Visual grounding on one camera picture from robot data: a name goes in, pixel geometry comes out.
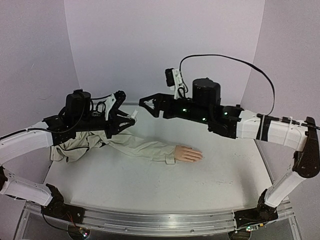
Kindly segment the white nail polish cap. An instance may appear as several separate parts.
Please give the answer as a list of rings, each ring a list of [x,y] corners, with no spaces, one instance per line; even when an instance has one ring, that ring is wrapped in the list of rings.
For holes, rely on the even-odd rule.
[[[135,110],[133,111],[133,113],[131,114],[131,117],[132,117],[133,119],[135,119],[135,118],[137,117],[137,114],[138,114],[138,110],[135,109]]]

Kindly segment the clear nail polish bottle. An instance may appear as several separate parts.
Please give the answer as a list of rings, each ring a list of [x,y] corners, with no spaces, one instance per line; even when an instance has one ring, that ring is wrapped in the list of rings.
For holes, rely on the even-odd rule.
[[[137,122],[137,118],[135,117],[135,116],[131,116],[131,115],[129,115],[129,116],[127,116],[126,117],[127,119],[129,119],[130,121],[132,121],[132,122]]]

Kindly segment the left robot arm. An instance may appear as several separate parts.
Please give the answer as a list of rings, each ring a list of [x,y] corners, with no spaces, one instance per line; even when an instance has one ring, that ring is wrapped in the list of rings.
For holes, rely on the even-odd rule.
[[[49,165],[49,149],[75,140],[80,134],[100,131],[109,140],[133,126],[135,118],[120,110],[125,99],[122,90],[93,98],[89,92],[77,89],[67,95],[58,114],[1,136],[0,193],[39,204],[42,214],[48,217],[80,223],[84,209],[66,204],[56,186],[32,177],[32,167],[44,173]]]

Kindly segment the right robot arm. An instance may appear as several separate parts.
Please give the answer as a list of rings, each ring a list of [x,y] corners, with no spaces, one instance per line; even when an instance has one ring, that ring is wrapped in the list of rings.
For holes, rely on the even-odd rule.
[[[265,189],[257,206],[234,213],[236,229],[248,229],[278,219],[277,207],[300,183],[320,172],[318,127],[312,117],[304,121],[274,117],[221,105],[221,86],[209,78],[192,82],[192,97],[156,93],[139,100],[153,117],[180,118],[206,124],[208,131],[231,139],[253,139],[294,150],[293,166]]]

